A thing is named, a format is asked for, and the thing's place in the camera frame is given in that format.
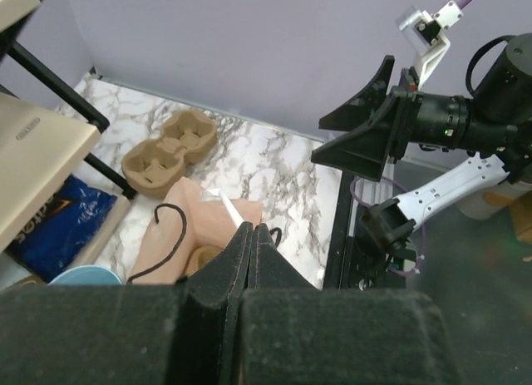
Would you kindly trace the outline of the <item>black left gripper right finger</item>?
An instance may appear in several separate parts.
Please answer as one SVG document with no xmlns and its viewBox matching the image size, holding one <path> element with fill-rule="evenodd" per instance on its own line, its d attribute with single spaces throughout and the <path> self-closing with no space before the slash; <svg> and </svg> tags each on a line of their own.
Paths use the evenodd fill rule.
<svg viewBox="0 0 532 385">
<path fill-rule="evenodd" d="M 428 296 L 316 289 L 276 250 L 266 225 L 253 234 L 239 336 L 247 384 L 461 382 Z"/>
</svg>

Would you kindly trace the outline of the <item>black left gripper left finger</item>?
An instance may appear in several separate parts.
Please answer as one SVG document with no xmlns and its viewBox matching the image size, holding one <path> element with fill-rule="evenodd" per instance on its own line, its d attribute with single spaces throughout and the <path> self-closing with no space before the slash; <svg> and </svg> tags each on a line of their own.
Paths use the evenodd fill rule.
<svg viewBox="0 0 532 385">
<path fill-rule="evenodd" d="M 24 285 L 1 295 L 4 384 L 236 384 L 253 226 L 173 285 Z"/>
</svg>

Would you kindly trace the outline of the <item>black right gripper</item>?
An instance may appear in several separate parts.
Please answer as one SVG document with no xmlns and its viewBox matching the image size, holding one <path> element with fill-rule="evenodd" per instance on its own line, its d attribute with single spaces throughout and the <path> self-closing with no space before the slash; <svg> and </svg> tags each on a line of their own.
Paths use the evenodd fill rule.
<svg viewBox="0 0 532 385">
<path fill-rule="evenodd" d="M 410 143 L 482 156 L 517 144 L 516 125 L 487 121 L 469 98 L 420 91 L 413 68 L 401 71 L 387 98 L 394 64 L 395 57 L 385 55 L 357 94 L 319 119 L 320 130 L 347 134 L 314 150 L 312 163 L 379 181 L 387 156 L 400 160 Z"/>
</svg>

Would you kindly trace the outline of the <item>orange paper bag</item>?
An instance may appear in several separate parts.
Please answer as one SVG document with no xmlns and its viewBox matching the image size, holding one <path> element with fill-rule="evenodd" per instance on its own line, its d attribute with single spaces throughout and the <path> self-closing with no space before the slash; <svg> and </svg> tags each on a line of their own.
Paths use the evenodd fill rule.
<svg viewBox="0 0 532 385">
<path fill-rule="evenodd" d="M 203 190 L 183 177 L 154 208 L 128 284 L 174 284 L 184 277 L 204 279 L 245 271 L 254 229 L 263 222 L 263 203 L 229 198 L 244 219 L 236 229 L 220 200 L 200 201 Z M 187 275 L 190 256 L 205 245 L 222 250 L 202 269 Z"/>
</svg>

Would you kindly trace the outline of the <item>white paper straw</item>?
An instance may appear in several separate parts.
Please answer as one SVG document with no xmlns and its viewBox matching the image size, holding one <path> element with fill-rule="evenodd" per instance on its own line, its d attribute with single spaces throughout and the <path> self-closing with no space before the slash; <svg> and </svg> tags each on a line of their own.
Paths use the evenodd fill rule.
<svg viewBox="0 0 532 385">
<path fill-rule="evenodd" d="M 229 214 L 229 217 L 232 220 L 236 229 L 238 229 L 240 225 L 244 222 L 243 217 L 238 212 L 233 202 L 220 188 L 203 190 L 200 194 L 199 200 L 202 202 L 210 200 L 220 200 L 225 209 L 227 210 L 227 213 Z"/>
</svg>

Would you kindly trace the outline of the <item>brown pulp cup carrier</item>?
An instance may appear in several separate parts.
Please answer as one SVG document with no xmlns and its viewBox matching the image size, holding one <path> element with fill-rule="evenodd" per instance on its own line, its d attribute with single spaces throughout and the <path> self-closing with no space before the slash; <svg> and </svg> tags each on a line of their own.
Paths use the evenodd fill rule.
<svg viewBox="0 0 532 385">
<path fill-rule="evenodd" d="M 211 118 L 196 110 L 178 111 L 163 122 L 158 138 L 142 141 L 124 156 L 121 169 L 130 187 L 162 200 L 186 168 L 203 160 L 217 141 Z"/>
</svg>

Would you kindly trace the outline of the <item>single kraft paper cup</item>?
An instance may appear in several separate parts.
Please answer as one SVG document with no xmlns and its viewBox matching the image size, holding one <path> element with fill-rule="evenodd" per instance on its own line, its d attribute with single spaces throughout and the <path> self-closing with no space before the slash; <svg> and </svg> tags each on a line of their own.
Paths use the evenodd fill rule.
<svg viewBox="0 0 532 385">
<path fill-rule="evenodd" d="M 221 248 L 213 245 L 205 245 L 196 249 L 190 256 L 186 268 L 186 274 L 192 275 L 202 269 L 211 260 L 213 260 L 220 252 Z"/>
</svg>

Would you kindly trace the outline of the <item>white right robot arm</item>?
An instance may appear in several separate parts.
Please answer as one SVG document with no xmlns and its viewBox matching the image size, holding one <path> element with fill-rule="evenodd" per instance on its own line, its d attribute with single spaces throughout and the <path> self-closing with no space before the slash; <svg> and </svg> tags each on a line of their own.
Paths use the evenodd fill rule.
<svg viewBox="0 0 532 385">
<path fill-rule="evenodd" d="M 504 35 L 500 55 L 468 96 L 430 94 L 412 69 L 390 85 L 395 59 L 385 56 L 370 82 L 321 118 L 338 137 L 313 151 L 315 164 L 379 181 L 386 164 L 410 144 L 464 151 L 455 168 L 362 216 L 372 246 L 389 253 L 406 243 L 433 215 L 458 200 L 531 171 L 531 36 Z"/>
</svg>

